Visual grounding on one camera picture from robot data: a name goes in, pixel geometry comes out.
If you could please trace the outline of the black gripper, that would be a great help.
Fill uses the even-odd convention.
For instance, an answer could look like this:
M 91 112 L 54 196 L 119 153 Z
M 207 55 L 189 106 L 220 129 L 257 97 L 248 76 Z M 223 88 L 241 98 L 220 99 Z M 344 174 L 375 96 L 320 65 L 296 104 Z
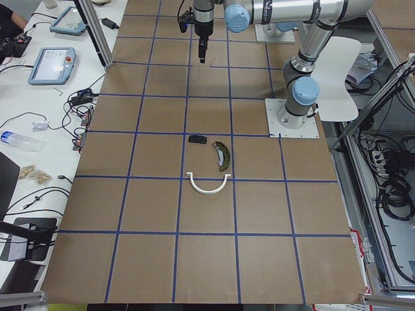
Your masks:
M 198 49 L 198 58 L 200 63 L 206 62 L 206 49 L 208 47 L 208 39 L 213 33 L 213 21 L 206 23 L 196 21 L 195 23 L 195 33 L 199 36 L 199 45 L 204 46 L 205 49 L 199 47 Z

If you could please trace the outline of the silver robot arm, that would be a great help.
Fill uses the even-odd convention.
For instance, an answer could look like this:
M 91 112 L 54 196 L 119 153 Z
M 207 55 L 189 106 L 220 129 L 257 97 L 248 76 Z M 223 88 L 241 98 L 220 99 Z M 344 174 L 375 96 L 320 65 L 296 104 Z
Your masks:
M 287 100 L 278 111 L 278 122 L 289 129 L 301 128 L 310 107 L 318 98 L 318 84 L 311 78 L 315 63 L 338 24 L 366 13 L 373 1 L 193 1 L 184 13 L 177 14 L 181 32 L 193 25 L 199 37 L 198 57 L 206 60 L 208 40 L 213 33 L 215 5 L 224 7 L 229 31 L 240 33 L 248 25 L 281 22 L 310 24 L 297 55 L 283 68 Z

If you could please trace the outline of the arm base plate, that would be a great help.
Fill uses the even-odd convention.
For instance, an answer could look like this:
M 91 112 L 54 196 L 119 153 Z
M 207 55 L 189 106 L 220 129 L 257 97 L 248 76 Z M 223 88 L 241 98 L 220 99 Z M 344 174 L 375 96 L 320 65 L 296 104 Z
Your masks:
M 266 98 L 268 131 L 271 138 L 318 139 L 319 133 L 313 110 L 300 117 L 291 115 L 284 98 Z
M 280 30 L 276 24 L 255 25 L 255 36 L 256 41 L 262 43 L 295 43 L 293 28 Z

